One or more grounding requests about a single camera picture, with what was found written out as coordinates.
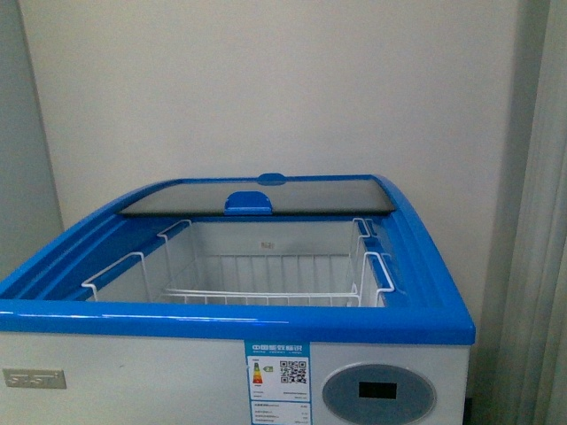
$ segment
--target blue handle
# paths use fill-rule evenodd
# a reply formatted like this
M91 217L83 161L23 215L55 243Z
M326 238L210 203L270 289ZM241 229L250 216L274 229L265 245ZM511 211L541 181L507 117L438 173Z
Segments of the blue handle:
M224 215L271 215L272 203L262 192L242 190L231 194L224 203Z
M258 184L262 186L281 186L287 182L283 174L279 173L264 173L258 177Z

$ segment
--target energy label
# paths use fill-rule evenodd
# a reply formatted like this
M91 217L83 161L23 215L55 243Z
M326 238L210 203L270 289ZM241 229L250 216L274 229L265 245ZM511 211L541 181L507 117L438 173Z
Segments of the energy label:
M309 344L245 342L252 425L311 425Z

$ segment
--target white wall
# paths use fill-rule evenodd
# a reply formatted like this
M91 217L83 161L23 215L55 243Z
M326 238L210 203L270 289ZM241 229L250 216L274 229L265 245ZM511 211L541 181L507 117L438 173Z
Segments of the white wall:
M16 0L0 0L0 281L62 230Z
M479 323L520 0L20 2L66 226L172 177L383 174Z

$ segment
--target chest freezer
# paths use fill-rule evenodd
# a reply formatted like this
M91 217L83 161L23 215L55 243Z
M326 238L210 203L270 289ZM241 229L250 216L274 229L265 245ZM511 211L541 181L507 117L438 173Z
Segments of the chest freezer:
M474 338L384 177L160 182L0 283L0 417L456 425Z

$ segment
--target white wire basket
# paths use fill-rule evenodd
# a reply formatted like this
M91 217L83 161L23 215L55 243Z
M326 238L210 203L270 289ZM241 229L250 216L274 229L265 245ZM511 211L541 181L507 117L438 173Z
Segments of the white wire basket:
M367 251L364 219L191 222L157 234L152 254L130 252L82 287L93 301L221 305L385 306L394 284L384 254ZM97 279L137 262L98 288ZM383 284L377 280L378 264Z

